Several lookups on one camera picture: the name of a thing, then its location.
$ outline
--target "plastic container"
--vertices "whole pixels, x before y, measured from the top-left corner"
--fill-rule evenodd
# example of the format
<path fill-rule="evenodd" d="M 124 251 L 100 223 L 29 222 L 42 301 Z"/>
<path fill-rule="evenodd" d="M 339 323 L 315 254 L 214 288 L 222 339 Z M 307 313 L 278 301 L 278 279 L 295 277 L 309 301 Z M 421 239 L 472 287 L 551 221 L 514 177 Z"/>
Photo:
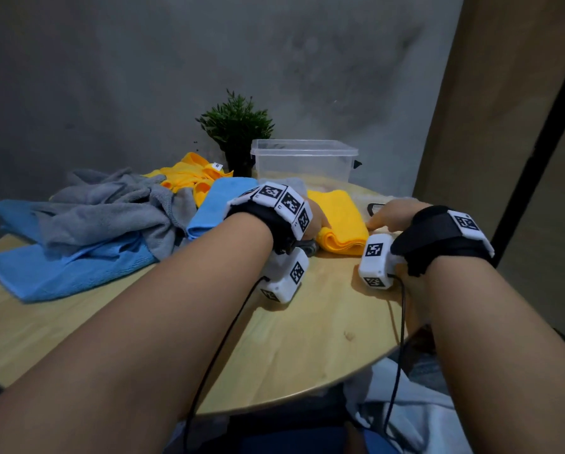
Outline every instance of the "plastic container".
<path fill-rule="evenodd" d="M 300 177 L 308 185 L 347 183 L 358 149 L 337 140 L 253 140 L 257 178 Z"/>

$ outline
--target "forearm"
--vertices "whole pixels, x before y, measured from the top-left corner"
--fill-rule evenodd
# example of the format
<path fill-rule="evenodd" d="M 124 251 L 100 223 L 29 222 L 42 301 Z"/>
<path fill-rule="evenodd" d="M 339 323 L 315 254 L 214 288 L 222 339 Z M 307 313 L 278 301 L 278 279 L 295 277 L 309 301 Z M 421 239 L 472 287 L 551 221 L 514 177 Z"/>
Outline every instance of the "forearm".
<path fill-rule="evenodd" d="M 0 452 L 160 451 L 271 249 L 238 213 L 144 275 L 0 397 Z"/>
<path fill-rule="evenodd" d="M 476 452 L 565 452 L 565 344 L 482 259 L 425 274 L 436 349 Z"/>

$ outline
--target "black plant pot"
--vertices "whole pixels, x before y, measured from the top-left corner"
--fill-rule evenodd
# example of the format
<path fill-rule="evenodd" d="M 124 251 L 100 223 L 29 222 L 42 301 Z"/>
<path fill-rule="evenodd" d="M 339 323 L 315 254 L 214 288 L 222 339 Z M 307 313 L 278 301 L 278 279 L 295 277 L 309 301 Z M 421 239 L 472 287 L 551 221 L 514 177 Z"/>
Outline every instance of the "black plant pot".
<path fill-rule="evenodd" d="M 255 165 L 255 159 L 249 150 L 230 149 L 224 150 L 228 169 L 234 171 L 235 177 L 250 177 L 251 169 Z"/>

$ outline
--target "yellow towel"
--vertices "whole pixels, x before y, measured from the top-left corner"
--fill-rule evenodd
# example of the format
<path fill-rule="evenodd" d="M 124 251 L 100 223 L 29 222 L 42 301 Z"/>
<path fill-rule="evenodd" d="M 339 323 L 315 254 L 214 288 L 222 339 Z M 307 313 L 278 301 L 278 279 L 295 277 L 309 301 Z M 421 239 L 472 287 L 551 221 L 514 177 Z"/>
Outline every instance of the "yellow towel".
<path fill-rule="evenodd" d="M 341 255 L 362 255 L 367 243 L 368 230 L 351 197 L 346 191 L 308 191 L 327 216 L 331 228 L 322 228 L 316 236 L 324 250 Z"/>
<path fill-rule="evenodd" d="M 218 178 L 231 177 L 233 174 L 233 172 L 226 174 L 223 169 L 218 170 L 199 154 L 190 152 L 173 167 L 162 167 L 144 176 L 166 175 L 167 179 L 161 185 L 173 192 L 181 188 L 193 188 L 194 202 L 200 207 L 213 182 Z"/>

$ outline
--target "wooden table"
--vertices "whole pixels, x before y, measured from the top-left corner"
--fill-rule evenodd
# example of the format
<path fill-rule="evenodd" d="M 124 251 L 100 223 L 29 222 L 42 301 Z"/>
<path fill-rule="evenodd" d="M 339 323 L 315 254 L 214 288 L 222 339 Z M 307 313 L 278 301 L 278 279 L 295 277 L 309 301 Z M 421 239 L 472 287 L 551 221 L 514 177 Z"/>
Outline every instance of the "wooden table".
<path fill-rule="evenodd" d="M 347 184 L 351 194 L 373 195 Z M 0 251 L 25 244 L 0 239 Z M 342 381 L 399 342 L 400 290 L 369 289 L 359 257 L 320 251 L 293 301 L 254 293 L 210 375 L 199 414 L 264 407 Z M 23 305 L 0 285 L 0 384 L 8 386 L 151 269 L 62 300 Z M 408 300 L 407 330 L 423 318 Z"/>

